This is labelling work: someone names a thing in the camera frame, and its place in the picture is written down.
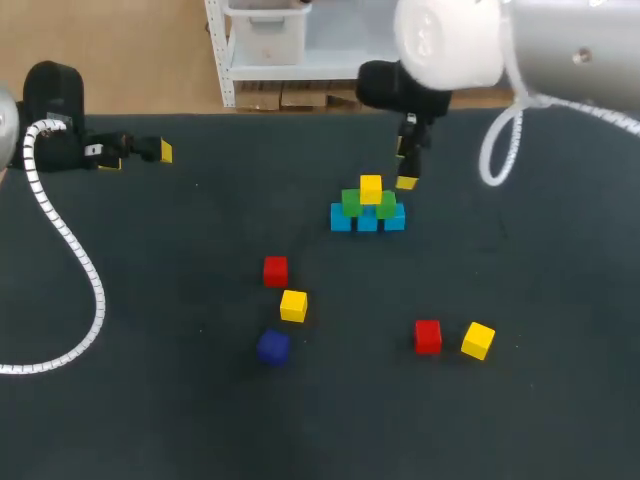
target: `yellow cube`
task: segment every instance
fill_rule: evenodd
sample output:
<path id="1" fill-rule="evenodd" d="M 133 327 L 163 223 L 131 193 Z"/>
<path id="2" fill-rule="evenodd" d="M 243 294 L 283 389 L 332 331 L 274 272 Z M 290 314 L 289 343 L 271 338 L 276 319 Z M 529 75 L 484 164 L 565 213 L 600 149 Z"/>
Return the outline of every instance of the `yellow cube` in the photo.
<path id="1" fill-rule="evenodd" d="M 416 183 L 418 183 L 417 178 L 398 176 L 396 188 L 398 190 L 413 190 L 416 188 Z"/>
<path id="2" fill-rule="evenodd" d="M 382 203 L 382 177 L 380 175 L 360 176 L 360 204 L 380 205 Z"/>
<path id="3" fill-rule="evenodd" d="M 495 334 L 495 330 L 473 322 L 462 342 L 462 353 L 471 355 L 478 360 L 484 360 Z"/>
<path id="4" fill-rule="evenodd" d="M 280 318 L 288 322 L 304 322 L 307 314 L 307 294 L 285 290 L 280 302 Z"/>

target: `dark blue cube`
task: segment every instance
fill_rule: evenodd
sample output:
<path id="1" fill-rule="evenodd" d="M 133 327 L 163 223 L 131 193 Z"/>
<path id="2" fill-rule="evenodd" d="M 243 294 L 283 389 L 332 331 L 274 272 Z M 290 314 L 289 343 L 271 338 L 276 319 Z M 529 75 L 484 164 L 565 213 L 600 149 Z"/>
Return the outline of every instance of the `dark blue cube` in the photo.
<path id="1" fill-rule="evenodd" d="M 290 348 L 289 335 L 269 329 L 258 341 L 258 360 L 267 365 L 279 367 L 287 363 Z"/>

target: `light blue cube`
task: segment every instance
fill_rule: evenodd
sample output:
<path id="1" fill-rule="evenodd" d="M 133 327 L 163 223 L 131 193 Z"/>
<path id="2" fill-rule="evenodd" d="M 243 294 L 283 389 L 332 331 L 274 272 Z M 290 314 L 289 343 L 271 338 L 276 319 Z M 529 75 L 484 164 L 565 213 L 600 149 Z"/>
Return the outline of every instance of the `light blue cube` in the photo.
<path id="1" fill-rule="evenodd" d="M 359 232 L 377 232 L 378 217 L 375 205 L 365 205 L 362 215 L 358 217 Z"/>
<path id="2" fill-rule="evenodd" d="M 385 232 L 401 232 L 404 230 L 406 225 L 406 217 L 404 213 L 404 204 L 398 203 L 396 204 L 396 214 L 393 218 L 389 218 L 384 221 L 384 231 Z"/>
<path id="3" fill-rule="evenodd" d="M 331 231 L 332 232 L 350 232 L 351 219 L 345 217 L 342 213 L 341 203 L 331 204 Z"/>

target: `plastic storage bin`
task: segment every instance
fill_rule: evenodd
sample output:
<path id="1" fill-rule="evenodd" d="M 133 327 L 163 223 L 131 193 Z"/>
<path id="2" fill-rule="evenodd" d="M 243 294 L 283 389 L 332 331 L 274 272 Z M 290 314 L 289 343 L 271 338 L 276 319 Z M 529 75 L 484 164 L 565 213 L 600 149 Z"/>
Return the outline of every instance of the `plastic storage bin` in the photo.
<path id="1" fill-rule="evenodd" d="M 248 65 L 295 65 L 304 60 L 311 5 L 286 10 L 225 7 L 236 35 L 236 55 Z"/>

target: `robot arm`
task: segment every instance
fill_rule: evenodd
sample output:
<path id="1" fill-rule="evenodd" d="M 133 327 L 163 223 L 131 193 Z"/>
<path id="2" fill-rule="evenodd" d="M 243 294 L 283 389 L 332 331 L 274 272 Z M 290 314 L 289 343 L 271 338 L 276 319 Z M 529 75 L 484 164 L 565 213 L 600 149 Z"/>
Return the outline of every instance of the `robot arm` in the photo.
<path id="1" fill-rule="evenodd" d="M 39 120 L 59 120 L 64 131 L 38 139 L 39 171 L 108 168 L 119 170 L 122 159 L 139 154 L 146 161 L 171 162 L 171 145 L 161 137 L 134 137 L 127 132 L 95 134 L 85 128 L 84 84 L 77 70 L 41 62 L 27 74 L 23 101 L 17 104 L 0 88 L 0 171 L 24 168 L 19 138 Z"/>
<path id="2" fill-rule="evenodd" d="M 490 87 L 640 109 L 640 2 L 399 0 L 400 59 L 435 90 Z"/>
<path id="3" fill-rule="evenodd" d="M 452 90 L 491 87 L 505 77 L 511 83 L 516 103 L 498 117 L 481 148 L 480 175 L 488 185 L 500 185 L 509 175 L 529 107 L 569 107 L 640 137 L 640 122 L 615 111 L 640 109 L 640 2 L 399 0 L 394 22 L 400 62 L 386 69 L 406 72 L 414 85 L 374 80 L 370 72 L 383 62 L 369 62 L 358 77 L 362 103 L 435 119 L 446 113 L 437 92 L 444 98 Z M 511 120 L 507 161 L 494 177 L 493 145 Z M 411 144 L 411 137 L 401 138 L 401 144 Z M 412 170 L 415 185 L 419 168 Z"/>

